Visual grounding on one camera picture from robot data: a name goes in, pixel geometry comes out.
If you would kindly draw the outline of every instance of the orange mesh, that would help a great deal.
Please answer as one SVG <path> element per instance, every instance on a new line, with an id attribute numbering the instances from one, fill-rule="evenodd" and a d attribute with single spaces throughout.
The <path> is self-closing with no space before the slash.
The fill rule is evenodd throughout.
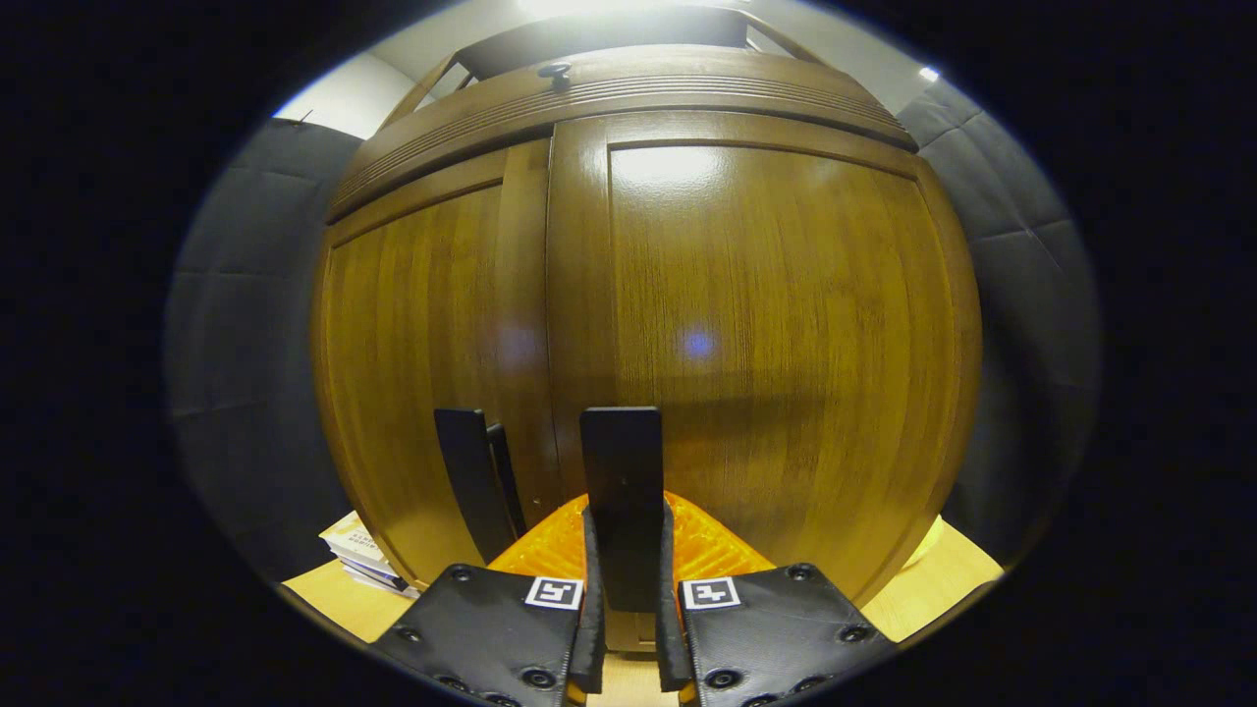
<path id="1" fill-rule="evenodd" d="M 763 555 L 694 503 L 664 492 L 672 509 L 672 581 L 724 577 L 773 569 Z M 578 496 L 537 523 L 490 570 L 557 579 L 585 579 L 585 521 L 588 494 Z"/>

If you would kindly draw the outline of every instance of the ceiling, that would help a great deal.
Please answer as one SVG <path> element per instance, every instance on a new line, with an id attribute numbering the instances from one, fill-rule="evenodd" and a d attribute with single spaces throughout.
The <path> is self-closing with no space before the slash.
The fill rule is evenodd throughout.
<path id="1" fill-rule="evenodd" d="M 450 53 L 530 21 L 588 9 L 640 8 L 669 1 L 466 0 L 398 31 L 371 48 L 370 53 L 411 81 L 419 81 Z M 923 67 L 919 62 L 855 18 L 796 0 L 708 0 L 701 4 L 739 8 L 776 26 L 830 65 L 859 81 L 892 113 L 930 83 L 920 75 Z M 458 78 L 450 77 L 437 86 L 432 98 L 451 91 Z"/>

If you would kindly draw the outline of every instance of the white wall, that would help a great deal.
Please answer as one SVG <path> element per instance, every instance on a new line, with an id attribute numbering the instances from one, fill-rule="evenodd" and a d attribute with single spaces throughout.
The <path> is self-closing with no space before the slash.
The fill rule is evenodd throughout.
<path id="1" fill-rule="evenodd" d="M 305 122 L 366 140 L 414 86 L 387 62 L 358 54 L 294 96 L 275 117 L 299 121 L 313 111 Z"/>

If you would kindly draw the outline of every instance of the wooden floor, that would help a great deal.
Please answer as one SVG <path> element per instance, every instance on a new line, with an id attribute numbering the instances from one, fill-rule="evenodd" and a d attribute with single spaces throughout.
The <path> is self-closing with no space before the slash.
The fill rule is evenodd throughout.
<path id="1" fill-rule="evenodd" d="M 891 640 L 921 629 L 978 585 L 998 579 L 1002 570 L 964 535 L 939 520 L 938 542 L 915 564 L 901 570 L 861 611 Z M 341 570 L 338 560 L 284 582 L 310 606 L 353 635 L 373 642 L 415 601 L 358 584 Z M 588 707 L 676 707 L 675 693 L 659 689 L 652 658 L 608 653 L 603 692 L 591 694 Z"/>

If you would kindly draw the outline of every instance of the gray padded wall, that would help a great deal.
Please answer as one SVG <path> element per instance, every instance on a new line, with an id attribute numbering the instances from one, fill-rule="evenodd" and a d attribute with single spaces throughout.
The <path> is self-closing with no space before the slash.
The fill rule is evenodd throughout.
<path id="1" fill-rule="evenodd" d="M 176 263 L 165 370 L 190 483 L 264 577 L 332 555 L 348 512 L 314 400 L 309 307 L 322 219 L 362 141 L 273 120 L 215 182 Z"/>
<path id="2" fill-rule="evenodd" d="M 1077 469 L 1100 389 L 1100 309 L 1079 229 L 1033 159 L 944 81 L 899 120 L 964 225 L 982 301 L 978 415 L 943 516 L 999 562 Z"/>

